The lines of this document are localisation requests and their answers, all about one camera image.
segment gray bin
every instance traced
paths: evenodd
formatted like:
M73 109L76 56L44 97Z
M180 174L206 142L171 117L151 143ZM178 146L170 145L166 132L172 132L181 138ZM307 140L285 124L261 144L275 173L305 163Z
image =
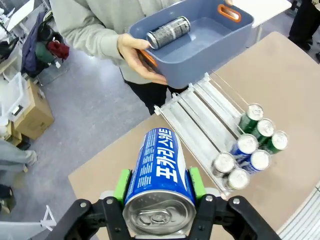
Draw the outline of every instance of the gray bin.
M218 12L222 0L183 0L130 27L129 34L146 39L146 34L178 17L184 16L191 23L190 32L168 45L142 51L145 61L165 76L169 86L181 89L199 81L209 72L245 46L254 18L245 11L231 6L240 14L234 20Z

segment table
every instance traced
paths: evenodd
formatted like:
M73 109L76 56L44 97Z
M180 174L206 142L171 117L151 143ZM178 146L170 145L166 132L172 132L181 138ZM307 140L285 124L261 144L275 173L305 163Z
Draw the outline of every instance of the table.
M257 28L257 43L261 39L264 22L277 16L291 7L287 0L233 0L233 4L254 18L252 28Z
M25 5L23 5L18 11L16 11L10 18L9 24L6 29L10 32L15 28L15 26L19 25L23 31L29 34L29 30L26 26L21 23L23 19L25 19L35 8L35 0L28 1Z
M320 118L319 65L285 36L274 32L217 73L247 102L260 103L265 116L289 135L288 149L274 156L270 168L254 175L246 189L234 193L246 197L277 231L320 178L320 130L316 127ZM76 197L95 203L102 192L113 190L121 170L135 167L145 133L156 127L169 126L161 116L152 115L71 173L69 180ZM186 165L198 166L191 153L182 148ZM202 169L200 174L206 187L214 187ZM106 229L100 229L97 235L100 240L108 239ZM213 227L212 237L232 239L220 226Z

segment hand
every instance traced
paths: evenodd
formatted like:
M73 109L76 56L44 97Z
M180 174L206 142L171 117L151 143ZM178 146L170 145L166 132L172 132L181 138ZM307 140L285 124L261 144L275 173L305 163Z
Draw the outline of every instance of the hand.
M136 39L125 33L119 36L117 47L119 53L128 63L129 67L136 71L141 77L151 80L156 84L168 85L164 76L157 74L151 69L145 67L143 62L139 59L137 49L145 50L149 48L150 44L147 40Z
M233 3L233 0L224 0L225 4L227 5L230 5L232 6L234 3Z

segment green can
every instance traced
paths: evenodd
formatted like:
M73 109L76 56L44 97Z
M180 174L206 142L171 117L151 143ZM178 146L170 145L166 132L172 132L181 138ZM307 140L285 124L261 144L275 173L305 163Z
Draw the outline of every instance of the green can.
M269 139L262 149L266 150L269 154L277 154L285 150L288 146L288 136L284 131L276 131L271 139Z
M264 118L257 123L251 134L255 136L255 138L258 140L259 147L261 147L263 143L271 139L271 137L275 134L275 131L275 125L273 122L268 118Z
M264 117L264 110L257 103L252 103L248 106L247 111L242 115L239 122L239 127L244 131L244 133L251 133L252 129L257 125Z

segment metal rack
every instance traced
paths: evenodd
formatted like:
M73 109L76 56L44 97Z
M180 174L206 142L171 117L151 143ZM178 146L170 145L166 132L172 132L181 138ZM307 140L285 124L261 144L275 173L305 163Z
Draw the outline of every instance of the metal rack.
M163 116L221 196L227 198L232 191L224 187L222 178L212 174L211 165L220 152L231 150L242 131L238 123L244 110L228 92L233 92L243 106L248 103L216 72L213 74L214 79L206 73L196 84L189 84L183 93L173 94L162 107L155 106L155 113Z

